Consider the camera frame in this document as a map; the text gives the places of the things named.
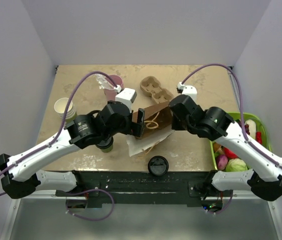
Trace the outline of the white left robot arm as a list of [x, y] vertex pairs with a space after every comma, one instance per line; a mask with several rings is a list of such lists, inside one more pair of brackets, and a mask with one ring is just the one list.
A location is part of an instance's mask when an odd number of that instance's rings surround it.
[[115, 134], [140, 137], [145, 128], [145, 110], [140, 108], [133, 121], [133, 111], [120, 102], [109, 102], [102, 110], [78, 115], [62, 125], [52, 137], [13, 156], [0, 155], [3, 191], [12, 199], [27, 197], [35, 191], [57, 190], [80, 196], [85, 184], [74, 172], [51, 172], [43, 168], [61, 157], [99, 145]]

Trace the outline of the brown paper bag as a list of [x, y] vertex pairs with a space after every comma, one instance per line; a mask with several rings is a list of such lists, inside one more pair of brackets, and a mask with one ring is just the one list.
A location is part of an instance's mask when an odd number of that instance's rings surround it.
[[130, 157], [145, 153], [174, 133], [168, 101], [148, 106], [144, 111], [145, 127], [142, 135], [126, 137]]

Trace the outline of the green paper coffee cup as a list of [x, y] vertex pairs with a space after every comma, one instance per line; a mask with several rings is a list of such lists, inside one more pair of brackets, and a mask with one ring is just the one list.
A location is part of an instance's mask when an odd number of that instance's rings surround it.
[[113, 149], [113, 144], [108, 143], [108, 144], [97, 144], [96, 145], [103, 153], [109, 153]]

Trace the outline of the black cup lid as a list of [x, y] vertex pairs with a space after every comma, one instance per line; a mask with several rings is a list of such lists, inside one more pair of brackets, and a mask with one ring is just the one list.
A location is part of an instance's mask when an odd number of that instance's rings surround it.
[[111, 137], [111, 138], [108, 138], [107, 140], [102, 140], [100, 143], [96, 144], [95, 146], [97, 147], [97, 145], [106, 145], [106, 144], [113, 144], [114, 142], [114, 139]]

